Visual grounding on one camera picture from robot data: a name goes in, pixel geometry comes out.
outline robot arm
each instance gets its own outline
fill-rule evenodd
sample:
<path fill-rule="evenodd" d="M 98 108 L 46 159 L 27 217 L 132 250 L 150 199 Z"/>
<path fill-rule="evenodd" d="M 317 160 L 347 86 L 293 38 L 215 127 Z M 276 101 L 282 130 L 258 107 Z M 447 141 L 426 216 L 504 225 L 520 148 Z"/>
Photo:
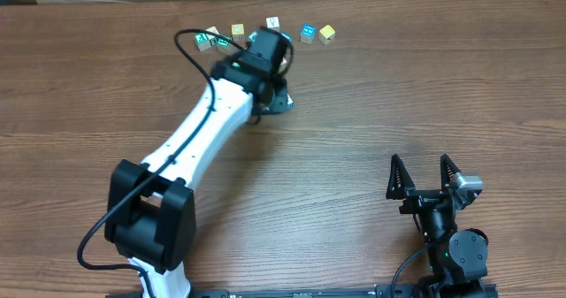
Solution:
<path fill-rule="evenodd" d="M 401 158 L 393 155 L 386 198 L 402 200 L 401 214 L 413 215 L 417 230 L 424 236 L 432 276 L 415 286 L 416 298 L 497 297 L 495 286 L 485 286 L 487 275 L 487 236 L 478 229 L 458 231 L 457 210 L 471 205 L 481 194 L 484 183 L 476 174 L 463 173 L 447 156 L 440 158 L 440 189 L 417 190 Z M 402 268 L 416 255 L 411 256 Z M 387 297 L 397 298 L 394 276 Z"/>
<path fill-rule="evenodd" d="M 122 160 L 112 174 L 108 210 L 114 212 L 106 220 L 104 237 L 137 271 L 145 271 L 148 281 L 142 282 L 144 293 L 138 296 L 190 294 L 183 258 L 196 232 L 194 191 L 228 137 L 254 111 L 277 114 L 289 109 L 286 71 L 279 72 L 287 47 L 293 56 L 285 37 L 261 28 L 247 49 L 216 63 L 210 87 L 161 147 L 141 164 Z M 131 197 L 135 189 L 139 194 Z M 143 198 L 151 195 L 162 198 L 161 206 Z"/>
<path fill-rule="evenodd" d="M 210 162 L 228 137 L 248 121 L 253 108 L 253 95 L 231 81 L 213 80 L 216 89 L 214 111 L 196 137 L 183 149 L 175 162 L 160 176 L 174 181 L 185 180 L 185 187 L 196 190 Z M 206 88 L 196 107 L 167 141 L 141 161 L 154 172 L 193 133 L 210 105 L 210 89 Z"/>

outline cube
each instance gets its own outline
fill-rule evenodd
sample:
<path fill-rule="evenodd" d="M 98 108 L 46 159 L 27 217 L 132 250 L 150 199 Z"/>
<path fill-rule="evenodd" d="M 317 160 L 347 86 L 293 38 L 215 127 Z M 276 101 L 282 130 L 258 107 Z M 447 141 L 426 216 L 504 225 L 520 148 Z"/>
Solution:
<path fill-rule="evenodd" d="M 293 37 L 291 37 L 289 34 L 283 33 L 281 32 L 281 34 L 283 35 L 283 37 L 287 38 L 290 42 L 293 41 Z"/>
<path fill-rule="evenodd" d="M 210 41 L 206 34 L 200 33 L 195 35 L 196 46 L 200 51 L 204 51 L 210 48 Z"/>
<path fill-rule="evenodd" d="M 328 45 L 331 41 L 334 40 L 334 37 L 336 37 L 336 31 L 334 31 L 334 28 L 331 27 L 330 25 L 326 25 L 325 27 L 322 27 L 320 32 L 318 32 L 318 39 L 324 45 Z"/>
<path fill-rule="evenodd" d="M 279 31 L 279 18 L 267 18 L 267 28 L 272 29 L 274 31 Z"/>
<path fill-rule="evenodd" d="M 222 36 L 224 36 L 229 40 L 232 40 L 232 37 L 230 36 L 225 36 L 225 35 Z M 230 42 L 218 39 L 218 50 L 222 51 L 227 55 L 232 55 L 233 53 L 236 52 L 237 48 L 235 48 Z"/>
<path fill-rule="evenodd" d="M 216 29 L 216 27 L 209 27 L 209 28 L 206 28 L 206 30 L 207 30 L 208 32 L 220 34 L 220 33 L 218 32 L 218 30 Z M 207 36 L 207 37 L 209 38 L 209 40 L 210 40 L 210 46 L 216 46 L 216 44 L 218 44 L 218 38 L 216 38 L 216 37 L 214 37 L 214 36 L 212 36 L 212 35 L 209 35 L 209 34 L 207 34 L 206 36 Z"/>
<path fill-rule="evenodd" d="M 244 35 L 244 25 L 234 24 L 232 25 L 232 37 L 235 42 L 245 42 L 246 36 Z"/>
<path fill-rule="evenodd" d="M 312 43 L 317 29 L 311 25 L 304 25 L 301 31 L 301 42 Z"/>
<path fill-rule="evenodd" d="M 255 41 L 256 41 L 256 37 L 257 37 L 257 32 L 254 32 L 254 33 L 252 33 L 252 34 L 250 34 L 250 35 L 248 36 L 248 40 L 249 40 L 250 42 L 255 42 Z"/>

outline yellow cube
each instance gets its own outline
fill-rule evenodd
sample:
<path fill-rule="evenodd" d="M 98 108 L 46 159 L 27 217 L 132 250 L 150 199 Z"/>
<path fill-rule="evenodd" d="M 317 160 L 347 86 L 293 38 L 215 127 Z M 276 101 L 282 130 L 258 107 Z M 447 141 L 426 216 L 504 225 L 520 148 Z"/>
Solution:
<path fill-rule="evenodd" d="M 244 25 L 234 24 L 232 25 L 232 37 L 235 42 L 245 42 L 246 37 L 244 35 Z"/>
<path fill-rule="evenodd" d="M 318 39 L 324 44 L 328 45 L 336 37 L 336 31 L 330 25 L 322 27 L 318 32 Z"/>

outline small colored cube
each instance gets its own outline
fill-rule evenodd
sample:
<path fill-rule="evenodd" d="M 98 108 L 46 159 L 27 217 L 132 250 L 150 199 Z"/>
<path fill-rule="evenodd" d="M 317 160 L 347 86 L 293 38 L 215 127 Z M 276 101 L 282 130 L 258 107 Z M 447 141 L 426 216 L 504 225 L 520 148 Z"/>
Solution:
<path fill-rule="evenodd" d="M 267 18 L 267 28 L 272 29 L 274 31 L 279 31 L 279 18 Z"/>
<path fill-rule="evenodd" d="M 220 34 L 218 32 L 218 30 L 216 29 L 216 27 L 209 27 L 209 28 L 206 28 L 206 30 L 208 32 L 212 32 L 212 33 L 215 33 L 215 34 Z M 216 46 L 216 44 L 218 44 L 218 38 L 216 38 L 215 36 L 209 35 L 209 34 L 207 34 L 206 36 L 210 40 L 210 46 Z"/>
<path fill-rule="evenodd" d="M 301 42 L 312 43 L 315 38 L 315 32 L 317 29 L 311 25 L 306 25 L 302 27 L 301 31 Z"/>
<path fill-rule="evenodd" d="M 256 41 L 256 37 L 257 37 L 257 32 L 254 32 L 254 33 L 252 33 L 252 34 L 250 34 L 250 35 L 248 36 L 248 40 L 249 40 L 250 42 L 255 42 L 255 41 Z"/>
<path fill-rule="evenodd" d="M 244 25 L 234 24 L 232 25 L 232 37 L 235 42 L 245 42 L 246 36 L 244 35 Z"/>
<path fill-rule="evenodd" d="M 291 37 L 289 34 L 283 33 L 281 32 L 281 34 L 283 35 L 283 37 L 287 38 L 290 42 L 293 41 L 293 37 Z"/>
<path fill-rule="evenodd" d="M 200 51 L 204 51 L 210 48 L 210 41 L 206 34 L 200 33 L 195 35 L 196 46 Z"/>
<path fill-rule="evenodd" d="M 226 39 L 232 40 L 232 37 L 230 36 L 222 36 L 224 36 Z M 230 42 L 218 38 L 218 50 L 227 55 L 232 55 L 234 52 L 236 52 L 237 49 Z"/>
<path fill-rule="evenodd" d="M 328 45 L 336 37 L 336 31 L 330 25 L 323 27 L 318 33 L 318 39 L 324 44 Z"/>

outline wooden table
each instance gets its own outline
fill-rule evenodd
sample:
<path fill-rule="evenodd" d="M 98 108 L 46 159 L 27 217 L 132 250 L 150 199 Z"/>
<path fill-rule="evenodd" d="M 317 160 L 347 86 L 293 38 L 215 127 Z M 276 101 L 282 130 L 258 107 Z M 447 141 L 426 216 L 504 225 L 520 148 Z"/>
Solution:
<path fill-rule="evenodd" d="M 436 188 L 448 153 L 486 184 L 457 219 L 490 236 L 486 280 L 502 297 L 566 295 L 566 0 L 318 0 L 0 7 L 0 296 L 140 288 L 75 252 L 114 166 L 161 145 L 203 92 L 172 36 L 270 16 L 295 40 L 304 23 L 337 37 L 295 43 L 296 108 L 242 128 L 207 171 L 195 287 L 390 282 L 423 246 L 385 199 L 390 157 Z M 221 58 L 184 44 L 207 69 Z M 86 253 L 125 262 L 101 233 Z M 427 270 L 421 257 L 400 282 Z"/>

